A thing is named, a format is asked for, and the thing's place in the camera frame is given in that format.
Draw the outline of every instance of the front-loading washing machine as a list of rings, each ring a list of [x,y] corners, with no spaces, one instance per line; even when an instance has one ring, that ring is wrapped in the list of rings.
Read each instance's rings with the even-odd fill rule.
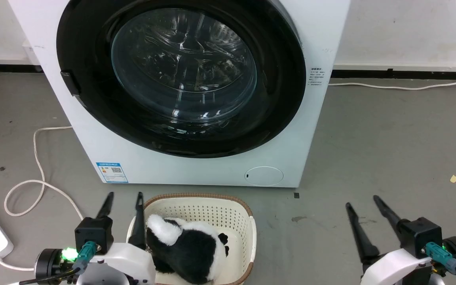
[[[298,187],[350,0],[9,0],[103,182]]]

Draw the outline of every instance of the washing machine door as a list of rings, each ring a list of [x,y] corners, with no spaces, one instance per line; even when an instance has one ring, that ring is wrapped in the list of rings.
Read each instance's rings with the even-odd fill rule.
[[[121,137],[224,157],[275,137],[302,102],[290,24],[267,0],[72,0],[57,56],[71,93]]]

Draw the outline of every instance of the stuffed animal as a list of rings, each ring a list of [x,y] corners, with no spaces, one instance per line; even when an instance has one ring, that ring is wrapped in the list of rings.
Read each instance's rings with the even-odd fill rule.
[[[228,256],[228,236],[206,222],[150,215],[147,245],[158,272],[177,273],[192,284],[217,278]]]

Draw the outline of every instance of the glowing green led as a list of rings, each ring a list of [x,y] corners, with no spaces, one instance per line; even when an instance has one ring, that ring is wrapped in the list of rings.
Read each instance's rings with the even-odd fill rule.
[[[61,253],[61,257],[65,260],[69,260],[69,261],[73,262],[78,257],[78,253],[76,252],[76,249],[72,249],[71,247],[68,247],[67,249],[63,249],[63,251]]]

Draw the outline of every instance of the gray floor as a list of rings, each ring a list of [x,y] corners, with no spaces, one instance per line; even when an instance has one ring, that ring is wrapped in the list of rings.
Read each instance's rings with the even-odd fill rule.
[[[380,85],[423,86],[435,81],[359,80]],[[58,193],[46,191],[23,217],[10,217],[5,195],[23,180],[40,179],[32,135],[37,128],[68,125],[45,76],[0,74],[0,224],[13,241],[10,264],[30,267],[44,248],[74,245],[79,220]],[[402,217],[425,216],[456,235],[456,86],[425,91],[365,87],[328,89],[299,199],[290,189],[220,186],[114,185],[100,182],[72,130],[42,133],[38,153],[47,181],[65,190],[85,215],[95,215],[109,191],[116,192],[111,217],[114,238],[123,240],[138,191],[206,192],[234,195],[255,213],[258,247],[248,285],[357,284],[361,265],[344,204],[351,202],[381,252],[397,239],[372,202],[382,196]],[[10,199],[13,211],[27,209],[38,184]],[[307,217],[293,222],[294,217]],[[0,267],[0,284],[31,274]],[[456,278],[449,277],[451,284]]]

